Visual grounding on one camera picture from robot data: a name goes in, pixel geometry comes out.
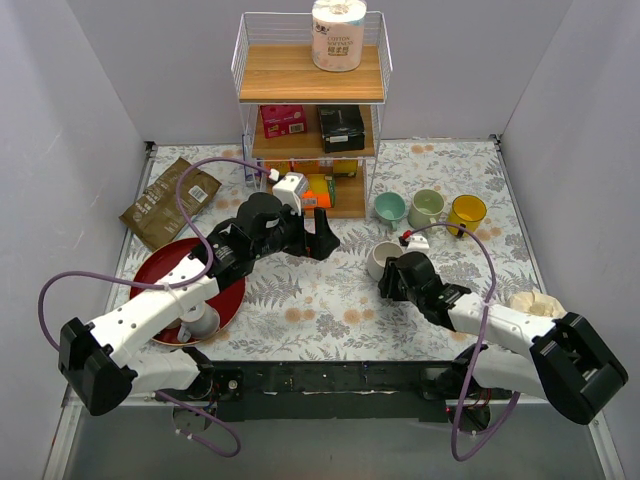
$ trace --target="white mug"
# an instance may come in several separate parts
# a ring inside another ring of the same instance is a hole
[[[218,311],[202,302],[185,312],[181,317],[182,324],[178,331],[178,341],[186,343],[191,337],[203,339],[210,337],[220,328]]]
[[[384,275],[384,266],[389,257],[399,257],[404,253],[400,245],[393,242],[382,242],[371,249],[367,257],[367,271],[371,278],[379,282]]]

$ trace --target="red tray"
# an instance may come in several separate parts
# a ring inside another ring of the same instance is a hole
[[[155,283],[169,273],[173,268],[180,263],[185,256],[191,252],[193,247],[200,244],[200,240],[197,238],[185,238],[173,243],[169,243],[164,247],[156,250],[151,254],[149,258],[142,264],[138,273],[134,278],[136,282]],[[225,328],[242,305],[242,299],[244,298],[245,291],[245,279],[238,280],[231,285],[225,291],[221,292],[217,296],[207,300],[207,304],[215,308],[220,315],[220,330]],[[135,297],[142,289],[131,287],[129,293],[129,299]],[[200,343],[206,338],[192,338],[187,343],[180,343],[178,341],[178,332],[180,327],[165,328],[158,333],[153,340],[162,343],[163,345],[169,345],[172,347],[184,347],[187,345],[195,345]]]

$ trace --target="shelf rack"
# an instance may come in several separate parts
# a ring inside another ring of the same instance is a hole
[[[380,151],[380,131],[393,70],[387,28],[381,12],[367,12],[362,62],[350,72],[326,72],[311,59],[310,13],[249,12],[242,15],[231,72],[242,119],[245,160],[358,159],[355,177],[336,178],[336,205],[327,211],[334,218],[367,215],[370,185]],[[260,105],[302,104],[308,131],[266,139]],[[316,106],[359,105],[365,124],[365,148],[326,154],[322,148]],[[367,167],[373,166],[367,188]],[[248,177],[257,188],[264,178]]]

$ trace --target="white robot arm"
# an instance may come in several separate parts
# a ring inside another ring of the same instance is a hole
[[[195,348],[155,355],[138,350],[175,319],[184,321],[194,307],[250,274],[260,258],[285,252],[326,259],[340,240],[322,208],[314,210],[315,233],[305,230],[299,193],[307,186],[304,176],[287,174],[274,195],[251,195],[236,218],[220,223],[207,237],[217,261],[200,280],[168,288],[202,271],[207,261],[203,245],[156,282],[166,289],[146,290],[86,325],[74,318],[62,327],[59,368],[91,414],[112,410],[132,393],[174,389],[200,399],[211,391],[213,366]]]
[[[433,324],[473,335],[480,331],[482,298],[468,288],[443,284],[422,252],[387,259],[379,289],[383,298],[410,301]],[[492,305],[484,338],[488,344],[473,370],[476,387],[546,399],[576,423],[589,423],[628,381],[611,350],[575,313],[551,319]],[[458,357],[459,368],[466,368],[470,352],[467,349]],[[460,391],[455,378],[444,377],[441,381],[449,383],[447,388]]]

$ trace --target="cup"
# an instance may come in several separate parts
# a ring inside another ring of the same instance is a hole
[[[182,324],[178,331],[178,340],[182,343],[188,342],[191,337],[210,337],[220,328],[218,311],[204,302],[185,312],[180,320]]]
[[[381,193],[374,202],[376,215],[382,223],[389,225],[391,231],[398,229],[398,222],[402,220],[407,207],[400,195],[394,192]]]
[[[451,213],[447,222],[455,223],[475,232],[486,215],[487,206],[482,200],[473,195],[460,195],[451,205]],[[447,227],[447,230],[457,238],[462,238],[465,235],[459,228]]]
[[[411,201],[409,225],[423,228],[440,220],[444,210],[444,198],[435,190],[420,190]]]
[[[402,247],[393,242],[382,242],[373,247],[367,257],[367,271],[371,278],[379,282],[384,274],[387,258],[399,257],[403,253]]]

